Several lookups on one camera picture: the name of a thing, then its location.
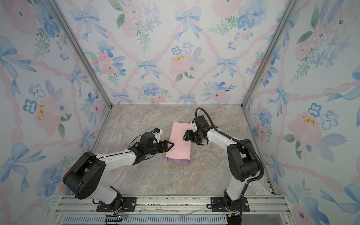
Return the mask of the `purple pink wrapping paper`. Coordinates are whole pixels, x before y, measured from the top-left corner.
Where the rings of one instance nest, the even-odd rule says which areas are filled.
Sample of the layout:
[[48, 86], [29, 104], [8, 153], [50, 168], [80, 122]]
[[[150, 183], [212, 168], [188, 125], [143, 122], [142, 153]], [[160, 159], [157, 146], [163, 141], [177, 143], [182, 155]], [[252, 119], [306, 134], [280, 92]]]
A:
[[174, 146], [166, 153], [165, 159], [168, 162], [189, 164], [191, 156], [191, 142], [183, 140], [186, 131], [192, 130], [187, 123], [174, 122], [169, 141]]

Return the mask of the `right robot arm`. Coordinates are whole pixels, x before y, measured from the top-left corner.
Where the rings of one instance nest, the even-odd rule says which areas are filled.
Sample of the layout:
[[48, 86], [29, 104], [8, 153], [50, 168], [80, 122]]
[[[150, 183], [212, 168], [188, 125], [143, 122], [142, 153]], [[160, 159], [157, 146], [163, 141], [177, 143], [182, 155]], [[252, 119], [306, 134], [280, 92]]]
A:
[[227, 152], [232, 175], [229, 187], [224, 192], [224, 208], [230, 212], [240, 211], [245, 193], [251, 182], [263, 177], [264, 167], [250, 140], [239, 140], [221, 130], [187, 130], [183, 140], [202, 145], [211, 142]]

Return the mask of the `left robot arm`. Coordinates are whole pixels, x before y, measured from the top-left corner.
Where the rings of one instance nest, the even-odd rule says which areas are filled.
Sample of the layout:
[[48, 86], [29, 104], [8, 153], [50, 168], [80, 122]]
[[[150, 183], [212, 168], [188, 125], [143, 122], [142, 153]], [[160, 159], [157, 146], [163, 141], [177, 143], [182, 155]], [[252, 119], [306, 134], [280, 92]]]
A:
[[168, 152], [174, 144], [170, 141], [140, 145], [136, 142], [124, 151], [107, 155], [84, 153], [64, 175], [62, 182], [79, 200], [93, 199], [103, 203], [107, 209], [119, 211], [124, 203], [122, 194], [114, 187], [100, 183], [104, 172], [136, 165], [159, 153]]

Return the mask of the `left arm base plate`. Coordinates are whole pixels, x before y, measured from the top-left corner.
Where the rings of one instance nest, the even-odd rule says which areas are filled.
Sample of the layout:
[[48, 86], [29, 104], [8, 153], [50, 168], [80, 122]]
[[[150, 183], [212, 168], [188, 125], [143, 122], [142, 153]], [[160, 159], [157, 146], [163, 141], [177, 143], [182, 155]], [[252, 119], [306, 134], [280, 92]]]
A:
[[111, 204], [99, 201], [96, 212], [134, 212], [137, 204], [137, 197], [117, 197]]

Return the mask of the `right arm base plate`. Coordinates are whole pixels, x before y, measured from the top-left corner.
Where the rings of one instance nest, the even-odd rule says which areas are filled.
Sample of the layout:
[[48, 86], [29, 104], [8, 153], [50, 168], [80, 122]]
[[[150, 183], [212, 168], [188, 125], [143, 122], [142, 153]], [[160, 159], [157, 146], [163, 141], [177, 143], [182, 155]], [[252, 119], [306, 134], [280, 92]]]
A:
[[229, 212], [229, 213], [243, 213], [250, 212], [249, 203], [246, 197], [241, 196], [238, 200], [231, 200], [228, 197], [211, 197], [211, 203], [207, 205], [207, 209], [212, 212]]

